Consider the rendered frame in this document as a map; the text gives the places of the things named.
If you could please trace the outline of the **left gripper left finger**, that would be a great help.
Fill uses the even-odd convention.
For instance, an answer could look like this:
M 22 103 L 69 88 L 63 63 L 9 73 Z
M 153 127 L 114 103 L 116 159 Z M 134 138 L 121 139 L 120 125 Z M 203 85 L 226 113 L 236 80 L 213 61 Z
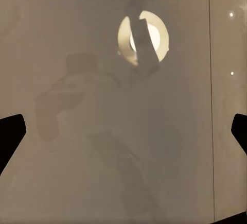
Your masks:
M 0 119 L 0 175 L 26 134 L 22 114 Z

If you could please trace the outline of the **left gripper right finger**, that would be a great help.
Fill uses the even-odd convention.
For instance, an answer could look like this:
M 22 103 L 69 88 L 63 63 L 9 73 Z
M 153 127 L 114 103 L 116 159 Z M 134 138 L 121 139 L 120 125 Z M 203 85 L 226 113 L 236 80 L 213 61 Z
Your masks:
M 232 123 L 231 132 L 247 154 L 247 116 L 236 114 Z

